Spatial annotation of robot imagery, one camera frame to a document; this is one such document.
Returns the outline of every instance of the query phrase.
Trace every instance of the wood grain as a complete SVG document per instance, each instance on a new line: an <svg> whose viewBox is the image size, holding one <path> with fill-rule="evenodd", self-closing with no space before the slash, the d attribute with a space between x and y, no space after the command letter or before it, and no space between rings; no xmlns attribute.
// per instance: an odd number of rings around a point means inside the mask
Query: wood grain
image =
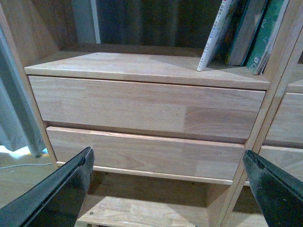
<svg viewBox="0 0 303 227"><path fill-rule="evenodd" d="M267 133L266 144L303 145L303 94L285 93Z"/></svg>
<svg viewBox="0 0 303 227"><path fill-rule="evenodd" d="M48 127L59 161L85 147L95 166L231 180L244 147L237 144Z"/></svg>
<svg viewBox="0 0 303 227"><path fill-rule="evenodd" d="M303 93L303 64L295 66L286 92Z"/></svg>
<svg viewBox="0 0 303 227"><path fill-rule="evenodd" d="M30 76L43 120L246 139L262 91Z"/></svg>
<svg viewBox="0 0 303 227"><path fill-rule="evenodd" d="M57 161L58 166L63 166L65 163L66 162ZM104 167L104 166L93 166L93 170L101 171L101 172L116 173L116 174L150 176L150 177L182 180L182 181L216 183L216 184L220 184L220 185L231 185L232 184L232 180L226 180L226 179L200 177L200 176L186 176L186 175L177 175L177 174L164 174L164 173L147 172L147 171L131 170L131 169L119 169L119 168Z"/></svg>
<svg viewBox="0 0 303 227"><path fill-rule="evenodd" d="M23 66L76 42L70 0L2 0Z"/></svg>
<svg viewBox="0 0 303 227"><path fill-rule="evenodd" d="M214 62L206 71L197 72L200 57L104 52L70 57L69 52L56 53L56 58L62 60L26 67L26 73L256 90L269 87L263 76L253 76L246 67L228 67Z"/></svg>
<svg viewBox="0 0 303 227"><path fill-rule="evenodd" d="M186 181L101 174L91 184L78 221L110 227L208 227L203 186Z"/></svg>
<svg viewBox="0 0 303 227"><path fill-rule="evenodd" d="M262 146L260 155L303 181L303 149Z"/></svg>
<svg viewBox="0 0 303 227"><path fill-rule="evenodd" d="M249 187L244 187L226 227L268 227Z"/></svg>
<svg viewBox="0 0 303 227"><path fill-rule="evenodd" d="M303 2L289 1L273 51L264 71L264 76L271 84L262 102L250 137L245 143L245 149L253 149L255 152L259 152L287 87L293 67L300 58L303 50L302 10ZM223 220L218 220L220 226L226 225L246 179L247 175L241 161L233 179L230 192L226 196L225 203L228 203L228 206L225 206L226 210L223 211L225 216Z"/></svg>

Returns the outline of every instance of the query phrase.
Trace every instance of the white book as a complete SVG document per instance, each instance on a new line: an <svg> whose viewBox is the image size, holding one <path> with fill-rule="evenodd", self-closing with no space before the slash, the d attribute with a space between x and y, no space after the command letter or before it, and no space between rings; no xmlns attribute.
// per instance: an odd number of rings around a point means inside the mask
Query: white book
<svg viewBox="0 0 303 227"><path fill-rule="evenodd" d="M216 56L228 31L232 16L241 0L222 0L209 34L197 71L202 71Z"/></svg>

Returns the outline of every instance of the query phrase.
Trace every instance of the lower shelf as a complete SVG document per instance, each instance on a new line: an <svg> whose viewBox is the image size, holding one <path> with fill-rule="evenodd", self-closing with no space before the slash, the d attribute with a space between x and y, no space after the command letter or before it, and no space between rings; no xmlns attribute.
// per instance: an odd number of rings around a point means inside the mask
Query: lower shelf
<svg viewBox="0 0 303 227"><path fill-rule="evenodd" d="M233 209L226 227L267 227L258 204L251 193L250 187L245 186Z"/></svg>
<svg viewBox="0 0 303 227"><path fill-rule="evenodd" d="M108 227L208 227L205 190L207 183L154 177L94 172L89 193L78 221ZM230 226L245 225L262 215L248 200L241 201L243 213L234 212Z"/></svg>

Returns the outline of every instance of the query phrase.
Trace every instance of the wooden panel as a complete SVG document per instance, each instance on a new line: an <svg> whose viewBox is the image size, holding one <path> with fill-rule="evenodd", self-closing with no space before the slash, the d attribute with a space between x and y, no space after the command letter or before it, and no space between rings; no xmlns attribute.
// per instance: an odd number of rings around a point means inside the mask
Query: wooden panel
<svg viewBox="0 0 303 227"><path fill-rule="evenodd" d="M303 144L303 94L285 93L266 136L266 144Z"/></svg>
<svg viewBox="0 0 303 227"><path fill-rule="evenodd" d="M268 227L249 187L244 187L226 227Z"/></svg>
<svg viewBox="0 0 303 227"><path fill-rule="evenodd" d="M303 64L297 64L286 92L303 93Z"/></svg>
<svg viewBox="0 0 303 227"><path fill-rule="evenodd" d="M126 53L56 53L55 59L25 68L27 74L89 79L112 79L169 84L202 85L266 90L269 82L263 76L253 76L246 67L212 63L203 72L196 71L200 57L161 56Z"/></svg>
<svg viewBox="0 0 303 227"><path fill-rule="evenodd" d="M246 139L265 92L30 76L43 120Z"/></svg>
<svg viewBox="0 0 303 227"><path fill-rule="evenodd" d="M59 161L85 147L95 152L95 166L231 180L243 145L48 127Z"/></svg>
<svg viewBox="0 0 303 227"><path fill-rule="evenodd" d="M97 175L78 221L110 227L208 227L204 184Z"/></svg>
<svg viewBox="0 0 303 227"><path fill-rule="evenodd" d="M303 149L262 146L260 155L303 181Z"/></svg>
<svg viewBox="0 0 303 227"><path fill-rule="evenodd" d="M70 0L2 0L23 66L76 41Z"/></svg>

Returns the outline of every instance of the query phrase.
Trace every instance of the green book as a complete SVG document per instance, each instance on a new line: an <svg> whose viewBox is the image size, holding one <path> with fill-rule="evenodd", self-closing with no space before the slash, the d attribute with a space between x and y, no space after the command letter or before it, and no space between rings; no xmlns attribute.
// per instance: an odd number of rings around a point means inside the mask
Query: green book
<svg viewBox="0 0 303 227"><path fill-rule="evenodd" d="M288 0L270 0L252 46L246 67L253 75L261 74L274 46Z"/></svg>

